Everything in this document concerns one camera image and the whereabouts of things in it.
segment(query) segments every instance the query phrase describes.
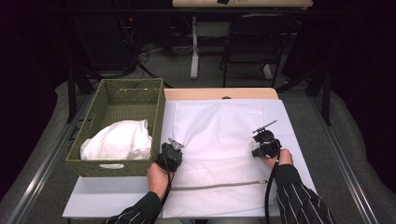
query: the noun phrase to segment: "white cloth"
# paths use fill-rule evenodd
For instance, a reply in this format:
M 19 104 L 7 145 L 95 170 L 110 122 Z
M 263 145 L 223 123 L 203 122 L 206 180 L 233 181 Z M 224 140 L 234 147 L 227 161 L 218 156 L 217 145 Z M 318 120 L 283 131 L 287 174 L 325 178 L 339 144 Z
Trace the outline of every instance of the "white cloth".
M 150 149 L 148 121 L 123 120 L 87 139 L 80 155 L 82 160 L 147 160 Z
M 263 208 L 266 184 L 243 184 L 268 180 L 270 174 L 251 155 L 252 131 L 263 126 L 263 120 L 262 105 L 227 100 L 176 103 L 174 139 L 185 147 L 163 217 L 204 217 Z M 202 189 L 224 184 L 227 187 Z

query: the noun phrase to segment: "striped sleeve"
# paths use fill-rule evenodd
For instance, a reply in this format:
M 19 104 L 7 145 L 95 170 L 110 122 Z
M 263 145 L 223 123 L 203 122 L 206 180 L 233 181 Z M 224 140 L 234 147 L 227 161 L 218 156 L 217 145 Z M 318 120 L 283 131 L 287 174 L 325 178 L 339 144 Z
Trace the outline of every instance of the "striped sleeve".
M 146 194 L 134 206 L 126 208 L 119 215 L 106 219 L 103 224 L 145 224 L 150 223 L 161 212 L 163 205 L 154 192 Z
M 335 224 L 326 204 L 302 183 L 294 166 L 279 166 L 275 179 L 282 223 Z

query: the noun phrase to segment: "person's left hand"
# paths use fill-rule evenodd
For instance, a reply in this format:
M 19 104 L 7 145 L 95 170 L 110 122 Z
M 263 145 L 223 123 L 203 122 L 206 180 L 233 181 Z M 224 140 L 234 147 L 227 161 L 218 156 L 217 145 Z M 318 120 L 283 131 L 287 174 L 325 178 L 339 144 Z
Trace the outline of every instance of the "person's left hand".
M 156 162 L 148 168 L 148 190 L 153 191 L 162 200 L 168 186 L 168 174 Z

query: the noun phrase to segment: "chair backrest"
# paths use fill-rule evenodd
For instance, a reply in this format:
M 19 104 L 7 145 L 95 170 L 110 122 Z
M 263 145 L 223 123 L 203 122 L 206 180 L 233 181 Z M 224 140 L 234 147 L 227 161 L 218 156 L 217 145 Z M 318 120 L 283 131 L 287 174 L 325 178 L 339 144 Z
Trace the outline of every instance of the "chair backrest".
M 236 17 L 227 35 L 289 35 L 295 19 L 284 14 L 249 13 Z

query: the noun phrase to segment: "person's arm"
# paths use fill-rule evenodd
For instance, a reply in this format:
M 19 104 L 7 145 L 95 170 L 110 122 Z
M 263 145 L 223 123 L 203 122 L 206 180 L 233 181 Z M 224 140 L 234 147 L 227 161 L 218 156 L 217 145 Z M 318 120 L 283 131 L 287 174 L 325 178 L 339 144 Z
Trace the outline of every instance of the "person's arm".
M 167 173 L 157 163 L 152 163 L 148 168 L 149 192 L 134 206 L 126 208 L 117 216 L 106 219 L 103 224 L 150 223 L 163 209 L 162 199 L 167 184 Z
M 274 167 L 275 159 L 262 160 Z M 335 223 L 326 204 L 303 184 L 287 149 L 280 150 L 275 181 L 282 223 Z

